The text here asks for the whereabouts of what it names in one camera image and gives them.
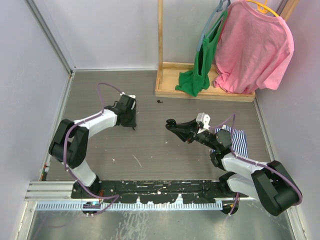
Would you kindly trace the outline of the blue striped cloth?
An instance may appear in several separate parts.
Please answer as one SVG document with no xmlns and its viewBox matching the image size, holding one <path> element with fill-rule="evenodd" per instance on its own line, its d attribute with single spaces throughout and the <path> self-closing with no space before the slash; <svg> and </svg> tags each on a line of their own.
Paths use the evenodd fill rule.
<svg viewBox="0 0 320 240">
<path fill-rule="evenodd" d="M 232 149 L 233 151 L 241 157 L 248 158 L 248 144 L 246 134 L 243 130 L 238 130 L 232 128 L 228 125 L 223 125 L 222 128 L 215 128 L 214 133 L 217 133 L 219 130 L 227 130 L 228 132 L 232 132 Z"/>
</svg>

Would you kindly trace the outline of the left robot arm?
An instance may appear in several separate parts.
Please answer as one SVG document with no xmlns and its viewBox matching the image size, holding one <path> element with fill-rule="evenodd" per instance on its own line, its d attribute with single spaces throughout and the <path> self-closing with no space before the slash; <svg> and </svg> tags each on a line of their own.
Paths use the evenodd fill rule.
<svg viewBox="0 0 320 240">
<path fill-rule="evenodd" d="M 63 119 L 59 123 L 48 153 L 83 184 L 82 192 L 88 198 L 95 198 L 100 193 L 99 177 L 86 161 L 89 139 L 115 126 L 135 128 L 136 107 L 136 96 L 122 93 L 113 105 L 94 115 L 75 121 Z"/>
</svg>

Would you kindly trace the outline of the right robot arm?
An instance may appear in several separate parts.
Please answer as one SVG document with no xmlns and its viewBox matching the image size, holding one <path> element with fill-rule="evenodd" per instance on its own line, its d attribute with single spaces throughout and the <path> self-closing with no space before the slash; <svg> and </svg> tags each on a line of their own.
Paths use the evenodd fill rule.
<svg viewBox="0 0 320 240">
<path fill-rule="evenodd" d="M 279 161 L 255 161 L 234 151 L 232 128 L 219 124 L 216 131 L 211 132 L 207 121 L 199 119 L 184 123 L 168 119 L 165 127 L 183 142 L 198 142 L 212 149 L 212 164 L 226 172 L 219 178 L 219 191 L 223 196 L 244 194 L 258 200 L 273 216 L 302 203 L 301 190 Z"/>
</svg>

